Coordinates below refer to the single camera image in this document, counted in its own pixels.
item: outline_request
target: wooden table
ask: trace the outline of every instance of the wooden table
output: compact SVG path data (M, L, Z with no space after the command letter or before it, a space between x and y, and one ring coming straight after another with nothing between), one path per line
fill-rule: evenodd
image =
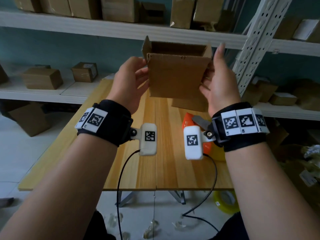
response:
M112 80L102 80L75 113L57 139L45 151L30 173L19 184L18 189L33 190L61 159L65 151L77 137L74 128L87 108L105 99L110 92ZM214 166L210 159L187 160L184 155L182 121L186 112L209 119L207 113L171 107L171 99L154 98L147 91L141 98L139 109L132 115L132 127L140 128L143 123L155 123L158 128L158 145L155 156L141 157L135 154L127 163L121 178L122 191L146 190L209 190L214 181ZM139 141L129 141L121 145L104 185L104 190L117 190L120 171L126 159L139 147ZM215 147L213 158L218 168L215 189L233 188L224 161L224 154Z

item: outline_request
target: person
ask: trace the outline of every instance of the person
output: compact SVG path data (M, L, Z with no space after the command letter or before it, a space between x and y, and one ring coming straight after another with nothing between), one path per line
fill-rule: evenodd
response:
M145 66L142 58L129 58L116 73L106 99L135 113L149 86ZM224 60L223 44L204 76L200 91L208 100L210 116L241 101L235 75ZM116 153L117 146L109 141L80 134L10 218L0 239L83 239L87 230L95 228L93 215ZM225 157L246 238L320 239L317 215L265 142L228 151ZM227 225L232 232L232 224ZM219 233L217 237L232 239Z

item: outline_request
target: white sensor device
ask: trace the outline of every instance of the white sensor device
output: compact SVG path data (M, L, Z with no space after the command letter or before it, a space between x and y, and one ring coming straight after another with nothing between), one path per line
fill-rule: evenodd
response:
M183 129L184 152L188 160L201 160L203 158L204 142L215 141L216 138L208 139L197 125L186 126Z
M140 129L132 128L131 140L139 140L139 155L154 156L157 154L157 126L151 123L144 123Z

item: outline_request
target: person's right hand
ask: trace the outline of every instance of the person's right hand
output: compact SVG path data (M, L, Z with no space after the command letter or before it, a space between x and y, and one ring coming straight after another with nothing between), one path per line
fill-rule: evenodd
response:
M220 44L217 48L213 62L204 73L203 85L199 88L208 100L211 117L219 110L241 102L236 76L224 60L224 49L225 44Z

